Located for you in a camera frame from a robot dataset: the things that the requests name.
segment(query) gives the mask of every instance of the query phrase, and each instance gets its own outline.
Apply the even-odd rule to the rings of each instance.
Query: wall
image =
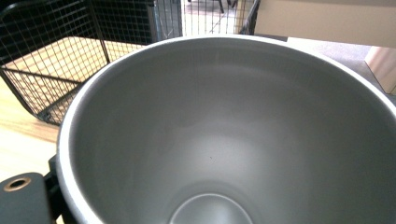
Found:
[[[396,1],[262,0],[255,33],[396,48]]]

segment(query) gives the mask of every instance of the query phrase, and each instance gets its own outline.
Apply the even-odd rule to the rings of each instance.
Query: wire mesh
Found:
[[[0,73],[22,105],[62,122],[106,64],[178,36],[253,35],[260,0],[35,0],[0,15]]]

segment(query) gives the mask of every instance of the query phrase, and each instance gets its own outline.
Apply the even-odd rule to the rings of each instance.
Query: black metal frame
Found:
[[[213,0],[18,1],[0,14],[0,76],[29,113],[55,125],[80,87],[103,66],[132,50],[182,35],[236,30],[254,35],[260,4],[247,0],[249,8],[237,9],[237,0],[232,6],[227,0],[220,13]],[[182,11],[191,16],[186,19]],[[193,24],[197,18],[211,28],[205,24],[199,30],[202,21]],[[234,28],[223,31],[224,26]]]

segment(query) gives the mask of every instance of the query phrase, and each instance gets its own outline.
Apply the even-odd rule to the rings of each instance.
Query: stainless steel pot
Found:
[[[95,75],[59,136],[81,223],[396,222],[396,109],[263,38],[154,44]]]

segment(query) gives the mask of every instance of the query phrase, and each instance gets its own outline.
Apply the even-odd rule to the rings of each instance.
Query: wooden floor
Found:
[[[28,172],[46,174],[57,135],[58,127],[26,112],[0,78],[0,182]]]

